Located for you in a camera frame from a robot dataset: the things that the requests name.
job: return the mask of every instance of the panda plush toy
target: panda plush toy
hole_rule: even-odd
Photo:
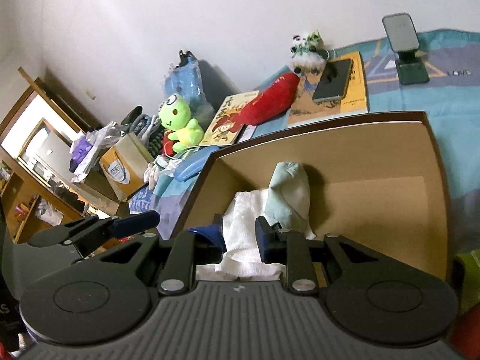
[[[320,74],[326,65],[327,50],[320,49],[322,38],[318,31],[293,37],[291,69],[296,74]]]

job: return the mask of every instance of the book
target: book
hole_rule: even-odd
[[[233,144],[244,126],[239,120],[240,112],[259,93],[260,91],[253,91],[227,96],[208,126],[199,146]]]
[[[288,127],[334,119],[336,117],[366,114],[368,112],[362,57],[358,51],[355,51],[333,58],[330,61],[342,59],[352,60],[352,72],[345,97],[342,100],[314,103],[312,98],[321,74],[307,73],[303,75],[298,84],[297,94],[286,121]]]

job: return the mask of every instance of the plush toy eye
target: plush toy eye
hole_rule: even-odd
[[[177,101],[177,95],[173,94],[166,100],[166,105],[172,105],[176,101]]]

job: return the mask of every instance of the logo on paper bag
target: logo on paper bag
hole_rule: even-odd
[[[119,160],[113,161],[106,171],[117,183],[128,184],[130,182],[130,172]]]

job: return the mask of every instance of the metal screw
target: metal screw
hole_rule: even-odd
[[[183,281],[178,279],[164,280],[160,284],[160,287],[162,287],[164,291],[180,291],[184,286]]]
[[[311,291],[316,287],[316,284],[309,279],[298,279],[292,283],[292,287],[297,291]]]

